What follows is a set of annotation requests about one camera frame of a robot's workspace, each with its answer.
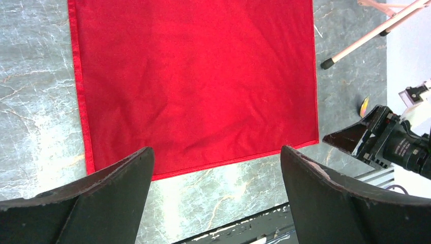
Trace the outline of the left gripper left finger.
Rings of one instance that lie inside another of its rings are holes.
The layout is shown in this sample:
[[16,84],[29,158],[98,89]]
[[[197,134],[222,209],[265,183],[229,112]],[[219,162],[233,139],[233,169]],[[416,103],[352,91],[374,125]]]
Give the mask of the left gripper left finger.
[[134,243],[155,154],[119,162],[30,199],[1,202],[1,243]]

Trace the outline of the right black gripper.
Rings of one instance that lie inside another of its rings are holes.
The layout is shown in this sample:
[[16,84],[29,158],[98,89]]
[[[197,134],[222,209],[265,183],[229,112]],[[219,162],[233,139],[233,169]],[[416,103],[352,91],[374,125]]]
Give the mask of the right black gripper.
[[408,121],[377,105],[360,121],[322,141],[375,168],[395,164],[430,179],[430,138],[411,131]]

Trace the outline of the red cloth napkin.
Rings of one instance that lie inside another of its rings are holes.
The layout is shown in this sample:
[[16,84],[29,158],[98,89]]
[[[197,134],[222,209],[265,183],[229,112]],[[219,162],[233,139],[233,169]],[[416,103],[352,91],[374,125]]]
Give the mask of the red cloth napkin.
[[312,1],[68,1],[86,170],[159,180],[319,142]]

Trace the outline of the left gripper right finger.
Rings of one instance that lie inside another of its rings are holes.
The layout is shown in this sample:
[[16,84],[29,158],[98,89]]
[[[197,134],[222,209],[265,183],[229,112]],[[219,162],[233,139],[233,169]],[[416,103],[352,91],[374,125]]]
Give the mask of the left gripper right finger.
[[430,200],[372,186],[283,146],[281,169],[300,243],[430,243]]

